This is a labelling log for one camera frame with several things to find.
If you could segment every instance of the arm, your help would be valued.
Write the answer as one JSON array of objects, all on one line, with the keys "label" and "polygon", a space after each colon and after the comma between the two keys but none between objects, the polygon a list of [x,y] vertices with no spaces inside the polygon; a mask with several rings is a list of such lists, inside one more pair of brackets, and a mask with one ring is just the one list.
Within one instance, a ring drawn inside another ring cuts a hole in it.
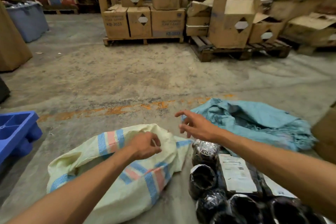
[{"label": "arm", "polygon": [[157,135],[138,134],[110,158],[46,195],[7,224],[83,223],[125,167],[161,152],[160,146]]},{"label": "arm", "polygon": [[187,118],[180,125],[180,132],[187,132],[188,138],[193,136],[232,150],[303,203],[336,222],[336,165],[237,136],[191,111],[175,116],[182,114]]}]

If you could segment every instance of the hand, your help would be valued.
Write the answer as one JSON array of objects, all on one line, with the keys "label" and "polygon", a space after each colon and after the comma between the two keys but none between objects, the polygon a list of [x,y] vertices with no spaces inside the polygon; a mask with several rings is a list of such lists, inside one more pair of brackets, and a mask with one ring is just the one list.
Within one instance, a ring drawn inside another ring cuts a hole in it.
[{"label": "hand", "polygon": [[182,122],[182,124],[179,125],[181,134],[187,132],[188,138],[193,136],[194,138],[200,139],[202,141],[216,143],[221,131],[219,127],[212,124],[202,115],[188,110],[177,112],[175,117],[179,117],[183,114],[187,117]]},{"label": "hand", "polygon": [[134,160],[146,159],[160,153],[162,151],[160,146],[158,136],[151,132],[137,134],[127,145],[133,152]]}]

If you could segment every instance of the concrete floor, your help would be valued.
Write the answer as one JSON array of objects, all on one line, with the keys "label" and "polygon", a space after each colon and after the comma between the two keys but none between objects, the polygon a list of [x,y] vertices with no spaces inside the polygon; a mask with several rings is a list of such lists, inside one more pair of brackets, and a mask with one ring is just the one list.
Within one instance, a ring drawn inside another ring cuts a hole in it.
[{"label": "concrete floor", "polygon": [[[157,123],[178,134],[174,113],[210,97],[268,103],[313,124],[336,99],[336,55],[200,63],[188,44],[107,48],[99,14],[47,20],[50,31],[29,44],[34,57],[1,74],[12,93],[0,111],[35,110],[45,133],[2,178],[0,223],[45,195],[53,159],[101,132]],[[129,223],[196,223],[190,153],[158,203]]]}]

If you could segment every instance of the wooden pallet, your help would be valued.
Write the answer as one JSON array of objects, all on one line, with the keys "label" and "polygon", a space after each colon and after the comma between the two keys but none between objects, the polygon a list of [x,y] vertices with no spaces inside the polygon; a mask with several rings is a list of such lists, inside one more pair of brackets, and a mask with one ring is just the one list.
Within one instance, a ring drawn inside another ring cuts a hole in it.
[{"label": "wooden pallet", "polygon": [[182,37],[170,37],[170,38],[164,38],[164,37],[130,37],[130,38],[120,38],[120,39],[109,39],[108,37],[103,38],[104,45],[106,47],[113,45],[115,41],[123,41],[123,40],[143,40],[144,45],[148,45],[147,40],[148,39],[179,39],[180,44],[183,43],[183,36]]},{"label": "wooden pallet", "polygon": [[290,44],[296,50],[297,53],[308,55],[308,56],[313,55],[317,49],[319,51],[332,51],[332,52],[336,51],[336,45],[335,46],[331,46],[331,45],[310,46],[308,44],[303,43],[301,39],[297,39],[297,38],[287,36],[287,35],[281,35],[280,39]]},{"label": "wooden pallet", "polygon": [[228,54],[238,60],[249,60],[254,52],[265,51],[268,55],[278,58],[286,58],[291,50],[288,44],[275,40],[274,43],[247,44],[245,48],[216,48],[206,36],[191,36],[189,39],[191,49],[195,52],[199,61],[209,62],[219,54]]},{"label": "wooden pallet", "polygon": [[45,14],[78,14],[78,10],[43,10]]}]

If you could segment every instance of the teal fabric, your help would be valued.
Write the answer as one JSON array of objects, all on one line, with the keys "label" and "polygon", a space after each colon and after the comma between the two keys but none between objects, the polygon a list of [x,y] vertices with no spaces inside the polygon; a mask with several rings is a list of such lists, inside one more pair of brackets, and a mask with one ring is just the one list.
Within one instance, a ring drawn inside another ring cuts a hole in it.
[{"label": "teal fabric", "polygon": [[237,135],[292,151],[309,150],[316,141],[307,121],[260,102],[212,98],[191,111]]}]

